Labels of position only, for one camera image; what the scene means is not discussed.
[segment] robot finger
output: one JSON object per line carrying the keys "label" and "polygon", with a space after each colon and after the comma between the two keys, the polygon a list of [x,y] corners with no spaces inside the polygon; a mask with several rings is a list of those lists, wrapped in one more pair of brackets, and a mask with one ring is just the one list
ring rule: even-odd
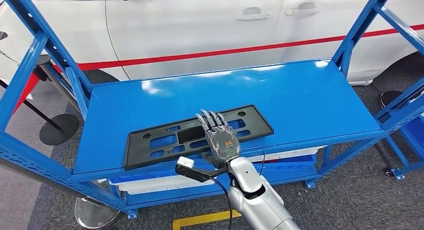
{"label": "robot finger", "polygon": [[227,121],[225,120],[224,116],[221,113],[217,114],[219,116],[219,118],[221,119],[221,121],[223,122],[224,126],[228,126]]}
{"label": "robot finger", "polygon": [[197,117],[197,119],[199,120],[200,125],[201,125],[201,127],[203,128],[203,130],[204,130],[205,132],[206,132],[206,131],[209,131],[209,130],[210,130],[210,128],[209,128],[208,124],[205,122],[205,120],[203,119],[203,117],[202,117],[200,114],[196,114],[196,117]]}
{"label": "robot finger", "polygon": [[215,120],[215,122],[218,126],[223,124],[217,114],[215,114],[213,111],[209,111],[209,113],[210,113],[210,115],[212,115],[213,120]]}
{"label": "robot finger", "polygon": [[201,109],[200,111],[206,117],[206,120],[209,123],[210,128],[215,127],[216,124],[215,124],[214,120],[211,118],[211,116],[209,115],[209,113],[206,110],[204,110],[204,109]]}

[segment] round metal base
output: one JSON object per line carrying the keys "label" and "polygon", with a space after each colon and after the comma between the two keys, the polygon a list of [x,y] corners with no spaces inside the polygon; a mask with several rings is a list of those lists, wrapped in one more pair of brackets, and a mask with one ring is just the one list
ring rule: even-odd
{"label": "round metal base", "polygon": [[390,102],[394,101],[394,99],[396,99],[401,94],[402,92],[394,90],[384,92],[380,97],[380,107],[382,109],[385,108],[388,104],[390,104]]}
{"label": "round metal base", "polygon": [[41,142],[47,145],[58,145],[68,140],[78,128],[78,119],[71,114],[61,114],[51,119],[61,129],[58,130],[50,123],[45,123],[39,133]]}
{"label": "round metal base", "polygon": [[81,198],[75,201],[74,214],[79,225],[87,229],[99,229],[110,225],[121,212],[105,205],[95,205]]}

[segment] black cable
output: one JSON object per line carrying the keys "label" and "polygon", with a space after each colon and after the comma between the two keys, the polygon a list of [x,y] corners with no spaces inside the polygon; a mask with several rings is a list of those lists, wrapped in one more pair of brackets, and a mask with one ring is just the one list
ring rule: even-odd
{"label": "black cable", "polygon": [[265,163],[265,153],[263,151],[262,153],[263,153],[263,160],[262,160],[262,167],[260,168],[259,176],[262,175],[262,169],[264,169],[264,163]]}
{"label": "black cable", "polygon": [[212,181],[214,181],[216,184],[218,184],[222,190],[224,191],[225,195],[226,195],[226,199],[228,199],[228,206],[229,206],[229,225],[228,225],[228,230],[231,229],[231,223],[233,221],[233,209],[231,207],[231,202],[230,202],[230,198],[228,197],[228,192],[225,189],[225,187],[216,179],[209,177]]}

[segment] car door handle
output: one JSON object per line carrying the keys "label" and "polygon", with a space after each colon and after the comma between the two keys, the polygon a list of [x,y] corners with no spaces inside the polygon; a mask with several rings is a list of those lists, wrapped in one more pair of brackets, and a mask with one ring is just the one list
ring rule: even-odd
{"label": "car door handle", "polygon": [[316,14],[320,12],[320,8],[316,7],[316,8],[308,8],[308,9],[299,9],[299,8],[291,8],[285,11],[286,15],[289,16],[305,16],[305,15],[311,15],[311,14]]}
{"label": "car door handle", "polygon": [[245,8],[241,14],[234,16],[234,19],[255,20],[255,19],[266,19],[269,17],[271,17],[271,13],[263,11],[259,7],[248,7],[248,8]]}

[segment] white storage bin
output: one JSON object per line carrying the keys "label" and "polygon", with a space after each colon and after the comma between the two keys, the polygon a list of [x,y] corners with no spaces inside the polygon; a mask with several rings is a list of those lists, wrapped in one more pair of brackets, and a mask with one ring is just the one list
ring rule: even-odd
{"label": "white storage bin", "polygon": [[[282,158],[298,157],[298,156],[304,156],[304,155],[312,155],[312,154],[316,154],[318,149],[323,147],[325,146],[292,150],[292,151],[286,151],[286,152],[275,153],[275,154],[267,154],[265,155],[265,161],[274,160],[274,159],[282,159]],[[264,159],[264,156],[259,155],[255,157],[250,157],[249,159],[252,162],[260,162]],[[111,185],[118,186],[119,190],[127,191],[128,194],[131,194],[131,195],[214,184],[212,180],[208,180],[206,182],[200,183],[196,180],[189,179],[187,177],[177,175],[177,174],[175,174],[174,176],[141,179],[141,180],[134,180],[129,182],[115,181],[114,183],[112,183],[111,181],[109,181],[109,183]]]}

